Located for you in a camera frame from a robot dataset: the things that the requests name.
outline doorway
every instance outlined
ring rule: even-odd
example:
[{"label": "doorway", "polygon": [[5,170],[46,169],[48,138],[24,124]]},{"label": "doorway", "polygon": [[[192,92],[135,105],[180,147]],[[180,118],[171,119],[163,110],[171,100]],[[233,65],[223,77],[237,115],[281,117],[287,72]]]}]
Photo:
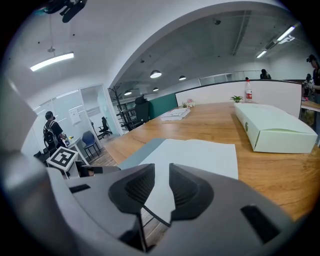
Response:
[{"label": "doorway", "polygon": [[[99,142],[103,146],[106,146],[108,143],[119,137],[120,134],[107,105],[104,88],[102,85],[95,85],[83,88],[80,91],[84,110],[87,113],[89,122],[91,123]],[[103,118],[105,118],[106,127],[104,127]]]}]

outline blue chair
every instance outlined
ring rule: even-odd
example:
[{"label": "blue chair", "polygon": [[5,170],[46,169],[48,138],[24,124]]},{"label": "blue chair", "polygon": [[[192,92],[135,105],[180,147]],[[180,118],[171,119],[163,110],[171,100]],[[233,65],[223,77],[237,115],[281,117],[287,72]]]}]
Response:
[{"label": "blue chair", "polygon": [[96,141],[95,141],[95,136],[93,135],[93,133],[91,131],[86,131],[83,135],[82,135],[82,141],[85,143],[85,146],[84,146],[84,151],[86,152],[86,155],[88,156],[88,158],[91,160],[87,150],[89,150],[91,156],[93,155],[90,151],[90,147],[93,147],[96,154],[99,156],[96,148],[95,148],[95,145],[96,147],[98,148],[98,150],[100,151],[98,145],[96,144]]}]

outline green wall panel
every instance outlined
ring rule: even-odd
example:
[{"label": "green wall panel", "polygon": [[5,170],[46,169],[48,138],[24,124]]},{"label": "green wall panel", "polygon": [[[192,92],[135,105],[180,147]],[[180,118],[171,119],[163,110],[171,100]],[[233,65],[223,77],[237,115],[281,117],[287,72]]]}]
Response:
[{"label": "green wall panel", "polygon": [[150,119],[154,119],[163,113],[178,107],[175,93],[152,99],[149,102]]}]

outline paper sheet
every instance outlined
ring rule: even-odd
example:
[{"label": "paper sheet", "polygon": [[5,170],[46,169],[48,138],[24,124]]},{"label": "paper sheet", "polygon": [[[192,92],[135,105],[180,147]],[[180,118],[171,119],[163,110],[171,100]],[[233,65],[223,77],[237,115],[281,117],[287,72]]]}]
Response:
[{"label": "paper sheet", "polygon": [[202,169],[238,179],[238,164],[234,144],[189,139],[166,139],[140,165],[155,164],[155,184],[145,206],[170,223],[175,201],[169,186],[169,164]]},{"label": "paper sheet", "polygon": [[74,108],[74,109],[69,110],[69,115],[70,115],[71,122],[72,122],[72,125],[73,125],[73,126],[74,126],[75,124],[81,122],[81,119],[80,119],[80,116],[79,116],[79,113],[78,113],[78,109],[77,109],[77,108]]}]

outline wooden table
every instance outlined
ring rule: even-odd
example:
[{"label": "wooden table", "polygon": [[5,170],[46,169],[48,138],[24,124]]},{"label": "wooden table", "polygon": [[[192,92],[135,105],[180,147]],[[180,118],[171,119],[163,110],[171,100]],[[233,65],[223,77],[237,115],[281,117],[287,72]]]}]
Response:
[{"label": "wooden table", "polygon": [[310,154],[254,152],[233,103],[198,105],[180,121],[155,118],[106,146],[120,164],[154,138],[235,144],[239,180],[281,206],[296,220],[320,192],[320,148]]},{"label": "wooden table", "polygon": [[317,103],[310,101],[310,100],[301,101],[301,108],[320,112],[320,104],[317,104]]}]

